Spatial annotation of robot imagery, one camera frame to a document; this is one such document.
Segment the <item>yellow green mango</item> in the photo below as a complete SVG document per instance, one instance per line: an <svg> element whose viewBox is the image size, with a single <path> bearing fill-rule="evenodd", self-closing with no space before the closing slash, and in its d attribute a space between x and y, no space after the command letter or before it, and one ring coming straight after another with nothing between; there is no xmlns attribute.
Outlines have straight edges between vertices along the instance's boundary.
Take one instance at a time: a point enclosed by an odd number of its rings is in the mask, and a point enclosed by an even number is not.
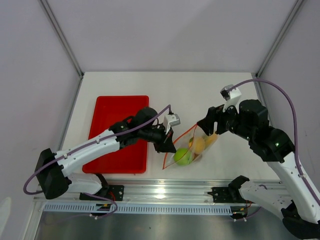
<svg viewBox="0 0 320 240"><path fill-rule="evenodd" d="M217 141L218 135L217 134L212 134L210 136L205 136L204 141L205 141L205 147L208 148L212 144L214 144Z"/></svg>

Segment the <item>green apple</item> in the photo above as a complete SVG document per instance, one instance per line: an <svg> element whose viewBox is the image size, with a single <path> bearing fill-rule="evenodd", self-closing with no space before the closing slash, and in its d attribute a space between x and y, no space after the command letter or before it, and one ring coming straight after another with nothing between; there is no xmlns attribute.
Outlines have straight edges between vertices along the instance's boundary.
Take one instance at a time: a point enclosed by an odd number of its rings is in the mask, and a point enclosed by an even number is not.
<svg viewBox="0 0 320 240"><path fill-rule="evenodd" d="M192 162L192 152L188 148L179 148L173 156L174 162L179 166L187 166Z"/></svg>

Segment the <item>orange fruit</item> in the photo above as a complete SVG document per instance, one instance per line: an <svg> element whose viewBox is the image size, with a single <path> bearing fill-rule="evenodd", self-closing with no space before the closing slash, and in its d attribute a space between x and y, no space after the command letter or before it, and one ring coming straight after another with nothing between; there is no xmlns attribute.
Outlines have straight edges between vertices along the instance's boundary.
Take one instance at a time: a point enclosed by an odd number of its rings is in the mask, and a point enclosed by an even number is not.
<svg viewBox="0 0 320 240"><path fill-rule="evenodd" d="M202 137L197 137L194 139L192 147L194 153L200 155L206 148L206 141Z"/></svg>

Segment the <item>clear zip top bag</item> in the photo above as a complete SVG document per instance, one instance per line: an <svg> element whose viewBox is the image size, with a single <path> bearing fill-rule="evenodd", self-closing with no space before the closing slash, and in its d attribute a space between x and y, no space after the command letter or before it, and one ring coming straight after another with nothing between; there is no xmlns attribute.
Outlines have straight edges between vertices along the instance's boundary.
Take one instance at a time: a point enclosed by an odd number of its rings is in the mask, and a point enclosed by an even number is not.
<svg viewBox="0 0 320 240"><path fill-rule="evenodd" d="M195 163L197 161L200 161L201 158L208 152L208 150L213 146L213 144L207 148L201 153L201 154L195 154L193 149L193 143L195 138L203 138L205 139L205 136L207 136L203 130L198 127L197 124L193 125L190 129L188 129L186 132L184 132L182 135L180 135L174 142L174 146L176 150L179 148L187 148L191 151L192 161L190 164ZM165 170L170 167L185 167L180 166L175 163L174 161L174 154L175 153L166 153L163 159L163 165L162 169Z"/></svg>

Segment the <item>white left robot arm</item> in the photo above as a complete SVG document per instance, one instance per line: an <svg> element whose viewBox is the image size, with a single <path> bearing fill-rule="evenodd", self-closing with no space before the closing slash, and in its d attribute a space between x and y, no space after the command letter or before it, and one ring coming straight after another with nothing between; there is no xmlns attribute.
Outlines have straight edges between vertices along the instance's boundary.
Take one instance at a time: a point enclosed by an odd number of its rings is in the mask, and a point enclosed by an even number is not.
<svg viewBox="0 0 320 240"><path fill-rule="evenodd" d="M151 107L144 107L136 115L131 115L111 125L97 136L68 150L52 152L43 150L38 158L34 173L47 200L53 200L66 192L93 195L97 200L108 196L107 181L99 173L82 178L74 171L91 161L118 152L134 145L138 140L152 143L158 153L175 153L173 127L181 123L170 106L166 107L162 123L156 123L160 114Z"/></svg>

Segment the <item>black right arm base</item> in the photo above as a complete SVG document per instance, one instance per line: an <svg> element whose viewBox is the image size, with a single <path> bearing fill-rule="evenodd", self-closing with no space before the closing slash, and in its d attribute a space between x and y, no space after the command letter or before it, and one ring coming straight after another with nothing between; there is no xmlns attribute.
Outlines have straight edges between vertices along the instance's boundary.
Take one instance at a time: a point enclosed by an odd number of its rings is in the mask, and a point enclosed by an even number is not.
<svg viewBox="0 0 320 240"><path fill-rule="evenodd" d="M240 188L250 179L240 175L232 180L228 186L224 187L212 187L211 191L208 191L207 194L212 196L214 203L236 203L244 204L246 199L244 199L240 194Z"/></svg>

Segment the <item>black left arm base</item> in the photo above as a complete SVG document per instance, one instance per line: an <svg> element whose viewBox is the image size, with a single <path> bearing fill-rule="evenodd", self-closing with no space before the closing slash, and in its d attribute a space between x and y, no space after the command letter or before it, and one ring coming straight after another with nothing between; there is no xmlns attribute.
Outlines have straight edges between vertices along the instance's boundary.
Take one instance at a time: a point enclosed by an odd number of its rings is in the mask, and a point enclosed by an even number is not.
<svg viewBox="0 0 320 240"><path fill-rule="evenodd" d="M113 201L122 201L124 197L125 186L124 185L110 185L104 176L100 173L95 174L100 181L101 188L92 196L85 193L80 193L79 199L82 201L98 201L101 198L105 198Z"/></svg>

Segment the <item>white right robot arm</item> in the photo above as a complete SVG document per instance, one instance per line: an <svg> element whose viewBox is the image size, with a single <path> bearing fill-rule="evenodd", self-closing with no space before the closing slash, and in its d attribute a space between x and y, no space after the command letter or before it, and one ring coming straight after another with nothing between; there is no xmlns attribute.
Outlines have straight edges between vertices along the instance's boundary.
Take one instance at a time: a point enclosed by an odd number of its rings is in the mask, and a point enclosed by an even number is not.
<svg viewBox="0 0 320 240"><path fill-rule="evenodd" d="M290 197L271 193L266 187L240 175L228 184L228 196L234 202L242 199L256 203L273 213L284 227L301 240L320 237L320 206L312 196L319 192L299 171L296 148L281 129L270 126L268 110L259 100L244 100L235 106L210 107L205 118L197 122L207 136L230 132L248 142L249 148L276 173Z"/></svg>

